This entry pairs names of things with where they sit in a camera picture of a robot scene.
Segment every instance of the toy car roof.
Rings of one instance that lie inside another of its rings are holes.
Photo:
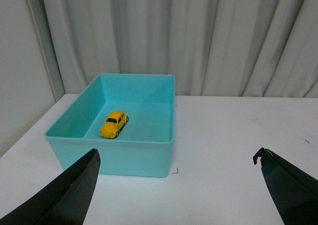
[[[119,118],[124,112],[123,111],[112,111],[108,114],[107,118]]]

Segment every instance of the curtain fold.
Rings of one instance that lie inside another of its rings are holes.
[[[318,97],[316,0],[44,0],[65,90],[173,74],[176,94]]]

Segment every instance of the toy car window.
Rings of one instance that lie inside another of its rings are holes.
[[[113,122],[113,123],[117,123],[117,120],[114,118],[107,118],[106,122]]]

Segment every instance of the toy car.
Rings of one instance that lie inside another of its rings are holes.
[[[123,111],[109,113],[104,126],[99,129],[99,135],[104,138],[117,138],[128,120],[128,115]]]

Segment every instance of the teal plastic bin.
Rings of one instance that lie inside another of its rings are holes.
[[[107,115],[129,121],[115,139],[100,137]],[[44,134],[63,169],[98,149],[100,174],[166,177],[174,141],[174,76],[100,74]]]

